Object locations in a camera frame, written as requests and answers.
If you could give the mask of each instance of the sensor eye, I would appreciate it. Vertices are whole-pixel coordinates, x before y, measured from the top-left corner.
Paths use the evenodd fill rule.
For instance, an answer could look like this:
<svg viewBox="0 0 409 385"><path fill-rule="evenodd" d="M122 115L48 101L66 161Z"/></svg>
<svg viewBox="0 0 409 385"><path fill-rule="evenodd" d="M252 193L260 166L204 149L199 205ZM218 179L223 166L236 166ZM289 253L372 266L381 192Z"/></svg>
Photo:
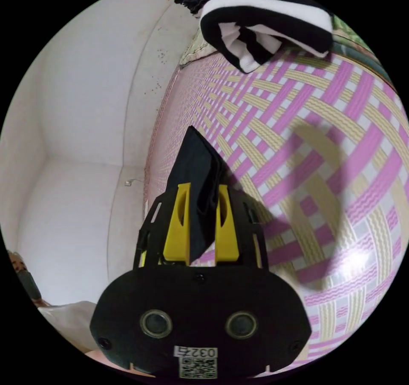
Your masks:
<svg viewBox="0 0 409 385"><path fill-rule="evenodd" d="M142 331L152 338L164 338L172 331L172 320L161 310L149 310L141 317Z"/></svg>
<svg viewBox="0 0 409 385"><path fill-rule="evenodd" d="M235 339L250 338L257 331L257 328L256 317L247 311L232 314L226 322L227 334Z"/></svg>

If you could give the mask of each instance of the black and white striped cloth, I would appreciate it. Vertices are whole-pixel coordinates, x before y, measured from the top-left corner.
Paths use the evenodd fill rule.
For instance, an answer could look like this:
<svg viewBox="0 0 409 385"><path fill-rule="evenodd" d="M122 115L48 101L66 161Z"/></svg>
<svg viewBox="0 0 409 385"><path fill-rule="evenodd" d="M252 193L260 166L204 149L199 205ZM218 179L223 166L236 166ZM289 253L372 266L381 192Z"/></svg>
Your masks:
<svg viewBox="0 0 409 385"><path fill-rule="evenodd" d="M332 46L332 15L313 0L210 0L201 12L204 39L243 73L270 60L281 37L316 57Z"/></svg>

